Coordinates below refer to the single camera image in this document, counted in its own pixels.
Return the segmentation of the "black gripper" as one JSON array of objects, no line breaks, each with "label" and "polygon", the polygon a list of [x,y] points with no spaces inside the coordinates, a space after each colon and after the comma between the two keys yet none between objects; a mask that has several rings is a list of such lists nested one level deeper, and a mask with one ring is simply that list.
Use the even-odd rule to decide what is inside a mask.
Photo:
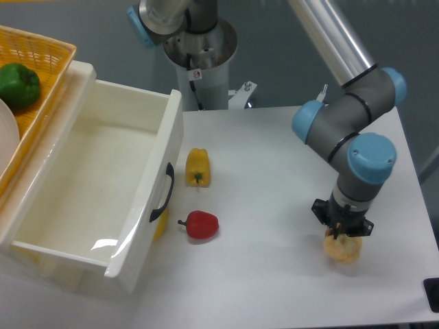
[{"label": "black gripper", "polygon": [[374,224],[365,216],[366,211],[353,211],[350,204],[341,207],[334,199],[316,199],[311,211],[329,229],[334,239],[341,234],[349,237],[370,236],[374,228]]}]

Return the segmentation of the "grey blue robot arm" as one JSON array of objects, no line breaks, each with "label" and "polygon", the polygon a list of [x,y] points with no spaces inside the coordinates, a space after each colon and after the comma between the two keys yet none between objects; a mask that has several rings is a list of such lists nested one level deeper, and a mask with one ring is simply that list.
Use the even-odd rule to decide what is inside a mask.
[{"label": "grey blue robot arm", "polygon": [[[338,173],[328,200],[314,215],[336,239],[368,236],[366,213],[396,162],[392,142],[366,128],[405,98],[403,76],[379,68],[331,1],[291,1],[290,7],[332,72],[343,95],[302,105],[292,130]],[[134,33],[147,48],[162,45],[179,76],[185,110],[231,109],[228,63],[237,49],[233,27],[216,1],[141,1],[128,8]]]}]

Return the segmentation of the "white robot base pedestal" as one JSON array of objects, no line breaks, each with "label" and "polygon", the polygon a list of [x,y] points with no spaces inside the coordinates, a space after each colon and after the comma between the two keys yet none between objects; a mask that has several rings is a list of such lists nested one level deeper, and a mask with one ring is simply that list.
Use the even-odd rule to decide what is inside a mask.
[{"label": "white robot base pedestal", "polygon": [[184,111],[228,108],[229,63],[236,50],[237,34],[224,19],[205,34],[182,32],[165,42]]}]

